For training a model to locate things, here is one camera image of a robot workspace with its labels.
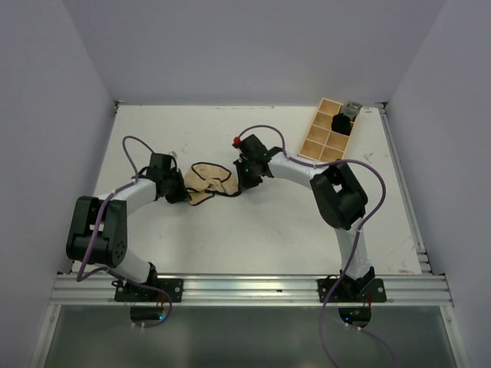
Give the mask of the beige underwear with navy trim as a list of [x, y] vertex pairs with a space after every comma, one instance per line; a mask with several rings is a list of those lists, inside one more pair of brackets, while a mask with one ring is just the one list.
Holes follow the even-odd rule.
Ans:
[[215, 196], [235, 198], [241, 194], [232, 171], [215, 163], [194, 163], [183, 179], [189, 194], [189, 204], [192, 206], [200, 205]]

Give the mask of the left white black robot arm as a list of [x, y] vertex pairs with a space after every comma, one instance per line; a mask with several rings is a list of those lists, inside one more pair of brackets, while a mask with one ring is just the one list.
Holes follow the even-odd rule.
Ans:
[[78, 198], [66, 245], [68, 258], [81, 263], [76, 281], [104, 271], [132, 284], [132, 291], [142, 301], [153, 300], [160, 290], [157, 271], [130, 250], [127, 220], [161, 198], [171, 204], [188, 199], [179, 169], [150, 167], [145, 176], [135, 176], [106, 195]]

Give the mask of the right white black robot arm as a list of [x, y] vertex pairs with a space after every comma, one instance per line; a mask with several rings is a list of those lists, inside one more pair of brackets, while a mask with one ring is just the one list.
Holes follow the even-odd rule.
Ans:
[[375, 273], [359, 228], [366, 213], [367, 195], [346, 163], [325, 168], [288, 158], [275, 147], [259, 153], [240, 153], [234, 162], [239, 190], [262, 183], [264, 177], [284, 179], [310, 189], [322, 219], [335, 230], [341, 253], [341, 281], [331, 289], [359, 301], [369, 292]]

